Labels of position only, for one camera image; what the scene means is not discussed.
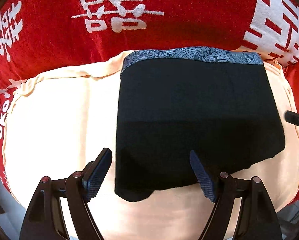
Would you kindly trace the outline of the black pants with patterned waistband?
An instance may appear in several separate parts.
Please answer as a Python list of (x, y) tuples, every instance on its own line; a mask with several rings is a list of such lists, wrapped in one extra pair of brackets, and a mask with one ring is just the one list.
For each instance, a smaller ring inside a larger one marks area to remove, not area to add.
[(273, 158), (285, 137), (262, 59), (210, 47), (139, 50), (123, 62), (115, 193), (210, 185)]

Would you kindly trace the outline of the cream seat cushion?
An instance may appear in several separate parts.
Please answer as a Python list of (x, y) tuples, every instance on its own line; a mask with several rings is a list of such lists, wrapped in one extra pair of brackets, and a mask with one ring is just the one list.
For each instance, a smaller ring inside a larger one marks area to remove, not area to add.
[[(13, 197), (28, 207), (39, 179), (64, 178), (94, 160), (104, 147), (115, 150), (120, 74), (133, 51), (106, 62), (63, 67), (38, 74), (14, 92), (7, 110), (4, 164)], [(296, 110), (279, 63), (263, 62), (282, 120), (286, 146), (271, 159), (233, 174), (259, 176), (276, 211), (299, 190), (299, 128), (283, 120)], [(141, 202), (114, 193), (115, 160), (89, 207), (105, 239), (197, 239), (213, 204), (198, 184), (157, 191)]]

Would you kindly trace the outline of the red blanket with white characters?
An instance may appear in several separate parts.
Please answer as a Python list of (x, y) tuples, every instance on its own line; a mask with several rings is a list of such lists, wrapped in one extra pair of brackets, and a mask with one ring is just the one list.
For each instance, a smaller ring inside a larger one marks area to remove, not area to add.
[(208, 46), (299, 61), (296, 0), (7, 0), (0, 5), (0, 179), (13, 92), (52, 69), (124, 50)]

